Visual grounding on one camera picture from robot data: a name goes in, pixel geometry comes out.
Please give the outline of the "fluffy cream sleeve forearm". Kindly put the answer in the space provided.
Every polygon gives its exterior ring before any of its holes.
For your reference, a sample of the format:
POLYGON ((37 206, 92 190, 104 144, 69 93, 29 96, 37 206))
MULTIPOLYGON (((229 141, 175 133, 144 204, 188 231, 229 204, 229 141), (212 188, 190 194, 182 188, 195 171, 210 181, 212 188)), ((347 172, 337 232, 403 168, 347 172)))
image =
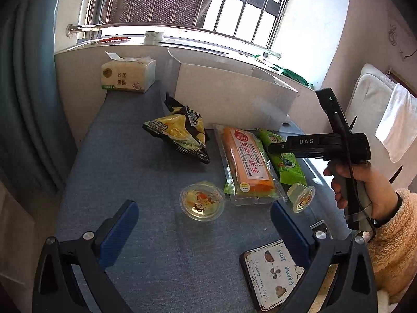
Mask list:
POLYGON ((402 205, 367 244, 377 286, 379 312, 391 312, 416 275, 416 194, 396 191, 402 205))

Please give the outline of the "right hand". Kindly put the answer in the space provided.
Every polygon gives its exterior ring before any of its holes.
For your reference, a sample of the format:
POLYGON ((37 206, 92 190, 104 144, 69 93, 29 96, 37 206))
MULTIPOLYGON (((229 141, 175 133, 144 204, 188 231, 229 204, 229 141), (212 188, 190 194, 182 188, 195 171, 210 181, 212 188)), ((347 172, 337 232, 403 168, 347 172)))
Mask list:
MULTIPOLYGON (((354 179, 362 181, 365 184, 365 190, 372 202, 371 218, 376 221, 386 220, 393 214, 394 209, 399 202, 398 195, 392 188, 388 179, 384 177, 378 169, 373 167, 370 162, 362 162, 358 165, 352 165, 354 179)), ((340 176, 350 176, 350 170, 345 165, 336 165, 336 172, 340 176)), ((348 205, 348 200, 341 193, 341 185, 332 180, 331 188, 335 193, 335 200, 339 209, 344 209, 348 205)))

